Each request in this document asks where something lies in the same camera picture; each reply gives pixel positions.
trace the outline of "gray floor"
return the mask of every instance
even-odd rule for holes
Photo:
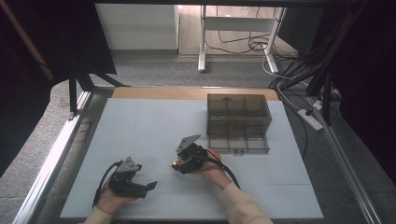
[[[119,73],[117,77],[113,76],[115,79],[131,86],[240,88],[267,88],[274,79],[262,70],[260,58],[209,57],[207,59],[208,71],[200,74],[197,72],[196,57],[177,57],[166,54],[136,55],[131,55],[131,52],[114,54]],[[287,66],[283,62],[279,62],[278,65],[281,71]],[[50,187],[45,190],[44,197],[30,223],[78,222],[77,220],[60,220],[59,215],[84,159],[106,99],[111,96],[113,90],[100,78],[95,76],[92,78],[96,85],[102,87],[95,90],[89,109],[70,143],[67,155],[62,158],[61,166],[56,170],[55,177],[51,179]],[[67,84],[67,82],[61,83],[52,90],[51,102],[46,114],[24,145],[20,155],[0,179],[0,223],[12,223],[56,137],[69,118]],[[303,85],[292,88],[299,95],[303,95],[303,89]],[[300,108],[307,108],[306,103],[300,97],[290,93],[287,96]],[[339,102],[332,103],[332,127],[383,223],[396,223],[396,216],[394,216],[396,214],[396,188],[359,137],[343,121],[338,105]],[[322,220],[299,220],[298,223],[366,223],[324,133],[314,132],[308,125],[301,122],[292,108],[287,106],[285,108],[325,217]],[[275,223],[296,222],[275,220]]]

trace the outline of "sleeve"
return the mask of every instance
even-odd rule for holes
[[[240,190],[234,183],[220,194],[219,199],[227,207],[227,219],[230,224],[272,224],[260,206],[248,194]]]
[[[112,215],[102,212],[99,208],[95,206],[92,209],[91,214],[82,224],[108,224],[110,223],[111,218],[113,218]]]

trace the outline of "electrical cable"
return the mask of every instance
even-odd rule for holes
[[[306,129],[305,126],[305,121],[303,120],[303,118],[301,118],[301,116],[299,116],[295,110],[292,109],[291,105],[290,105],[290,101],[288,101],[288,104],[285,104],[289,110],[291,110],[293,112],[293,114],[299,119],[299,121],[301,122],[303,129],[304,129],[304,147],[303,147],[303,153],[302,153],[302,158],[303,160],[305,159],[305,153],[308,149],[308,131]]]
[[[280,90],[280,88],[279,88],[279,83],[277,83],[276,86],[277,86],[278,92],[283,96],[283,98],[284,98],[286,101],[288,101],[289,104],[293,105],[294,107],[296,107],[296,108],[300,111],[300,110],[301,110],[300,107],[298,107],[297,105],[295,105],[294,103],[292,103],[292,102],[283,94],[283,92],[282,92],[282,91]]]
[[[293,94],[293,95],[299,97],[304,103],[306,103],[309,107],[311,107],[312,109],[314,109],[314,107],[313,107],[311,104],[309,104],[301,95],[298,95],[297,93],[295,93],[295,92],[293,92],[293,91],[290,91],[289,89],[286,89],[286,91],[288,91],[288,92],[290,92],[291,94]]]
[[[204,161],[210,161],[212,163],[215,163],[217,166],[221,167],[225,172],[227,172],[227,174],[230,176],[230,178],[233,180],[233,182],[235,183],[235,185],[241,189],[241,187],[239,186],[238,181],[236,180],[235,175],[233,174],[233,172],[230,170],[230,168],[228,168],[226,165],[224,165],[224,163],[222,163],[221,161],[217,161],[208,157],[192,157],[198,160],[204,160]]]
[[[270,72],[265,68],[265,66],[264,66],[264,60],[265,60],[265,58],[262,58],[262,69],[263,69],[268,75],[271,75],[271,76],[274,76],[274,77],[282,77],[282,78],[285,78],[285,79],[292,79],[291,77],[284,77],[284,76],[281,76],[281,75],[278,75],[278,74],[270,73]],[[299,83],[304,84],[305,86],[308,86],[308,84],[305,83],[305,82],[299,82]]]
[[[98,187],[98,189],[97,189],[96,192],[95,192],[95,197],[93,198],[93,202],[92,202],[92,208],[93,208],[93,207],[97,204],[97,202],[99,201],[99,196],[100,196],[100,194],[101,194],[104,190],[106,190],[106,189],[102,190],[102,186],[103,186],[103,183],[105,182],[106,176],[108,175],[108,173],[110,172],[110,170],[113,169],[113,167],[115,167],[115,166],[119,167],[121,164],[122,164],[122,161],[114,162],[114,163],[113,163],[110,167],[108,167],[107,170],[105,171],[105,174],[103,175],[103,177],[102,177],[102,179],[101,179],[101,181],[100,181],[99,187]]]

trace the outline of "white table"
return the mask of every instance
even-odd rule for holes
[[[250,193],[270,218],[323,218],[297,148],[284,107],[268,102],[273,122],[268,155],[223,155],[241,189]],[[61,217],[87,217],[105,170],[131,156],[142,170],[133,181],[158,181],[146,199],[128,203],[115,215],[143,220],[223,220],[219,190],[200,176],[172,167],[181,138],[200,133],[207,146],[206,100],[109,99]]]

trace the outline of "metal frame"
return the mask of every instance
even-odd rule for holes
[[[311,105],[314,104],[314,99],[312,99],[312,97],[308,97],[308,101]],[[323,124],[323,130],[330,144],[332,152],[334,153],[334,156],[337,159],[338,164],[340,165],[340,168],[344,173],[346,182],[348,183],[352,192],[355,194],[356,201],[361,207],[361,211],[363,212],[367,223],[381,224],[381,219],[379,218],[379,215],[375,210],[373,202],[371,201],[366,189],[356,175],[355,170],[353,169],[352,164],[350,163],[349,158],[347,157],[347,154],[345,153],[343,147],[338,141],[337,135],[335,134],[334,130],[331,126],[328,126],[326,124],[325,120],[323,119],[318,110],[314,110],[314,113],[318,118],[319,122]]]
[[[228,17],[207,17],[206,6],[201,6],[201,40],[199,46],[198,58],[198,72],[205,71],[206,59],[206,45],[205,34],[206,30],[216,31],[256,31],[256,32],[271,32],[268,44],[264,47],[265,58],[270,66],[271,72],[277,74],[277,69],[274,57],[271,53],[272,46],[274,45],[279,30],[280,23],[282,22],[283,13],[285,8],[281,7],[276,13],[275,19],[252,19],[252,18],[228,18]]]
[[[72,119],[68,120],[62,128],[61,133],[56,139],[48,157],[44,161],[44,164],[35,179],[35,183],[30,188],[29,193],[23,201],[20,211],[15,216],[15,219],[12,222],[13,224],[29,223],[41,199],[41,196],[43,195],[43,192],[50,181],[55,168],[58,165],[59,159],[64,153],[67,152],[70,136],[78,127],[82,113],[91,98],[92,95],[88,91],[84,91],[79,96],[77,114]]]

